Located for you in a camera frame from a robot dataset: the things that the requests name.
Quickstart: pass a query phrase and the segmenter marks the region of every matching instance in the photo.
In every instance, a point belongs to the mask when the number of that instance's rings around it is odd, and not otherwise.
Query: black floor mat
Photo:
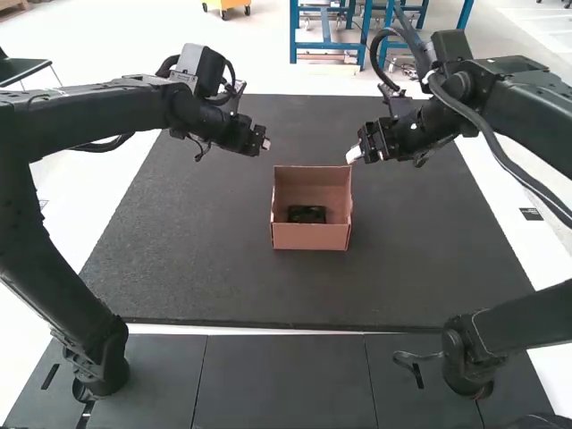
[[[131,321],[414,330],[532,291],[455,145],[425,167],[353,171],[348,252],[273,251],[275,164],[343,164],[378,97],[244,96],[272,150],[246,158],[163,133],[81,276]]]

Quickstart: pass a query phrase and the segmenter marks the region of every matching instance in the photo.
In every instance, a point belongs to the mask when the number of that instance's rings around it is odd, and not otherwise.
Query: cardboard box
[[[326,223],[289,223],[289,206],[325,206]],[[273,248],[347,250],[351,167],[275,166],[270,231]]]

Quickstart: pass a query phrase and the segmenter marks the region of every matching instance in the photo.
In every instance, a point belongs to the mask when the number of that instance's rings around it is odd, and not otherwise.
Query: cart
[[[250,0],[203,0],[203,11],[208,12],[209,5],[220,11],[223,21],[228,19],[226,11],[233,7],[244,6],[244,13],[250,15]]]

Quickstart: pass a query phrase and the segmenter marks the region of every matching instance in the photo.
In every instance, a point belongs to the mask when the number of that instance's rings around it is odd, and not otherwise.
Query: black chair
[[[40,70],[49,67],[52,73],[62,87],[62,82],[55,73],[54,67],[50,60],[36,60],[29,58],[9,58],[8,55],[0,47],[0,88],[20,82],[22,89],[25,90],[22,79],[31,76]]]

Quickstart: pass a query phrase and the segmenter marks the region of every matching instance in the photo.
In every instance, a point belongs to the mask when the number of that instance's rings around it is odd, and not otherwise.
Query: robotic arm
[[[415,109],[380,69],[376,51],[390,34],[404,38],[416,58],[422,89],[433,97]],[[536,193],[566,225],[572,213],[503,152],[494,132],[511,137],[572,180],[572,88],[548,68],[523,56],[475,60],[462,30],[438,31],[429,44],[414,31],[384,29],[371,47],[372,64],[390,116],[367,122],[349,163],[412,160],[422,166],[458,135],[482,132],[500,165]],[[572,341],[572,279],[494,308],[452,317],[444,325],[442,352],[429,357],[397,352],[395,359],[442,358],[443,377],[456,393],[482,399],[492,392],[495,370],[509,355]]]
[[[223,77],[225,67],[231,83]],[[0,92],[0,279],[52,326],[74,365],[73,392],[82,401],[110,395],[129,379],[127,325],[91,293],[49,239],[29,163],[65,149],[113,150],[135,131],[154,129],[193,139],[201,157],[203,145],[245,156],[269,148],[265,127],[251,128],[252,120],[238,113],[246,83],[236,81],[221,55],[186,45],[158,74]],[[218,95],[221,84],[225,92]],[[90,143],[116,135],[111,143]]]

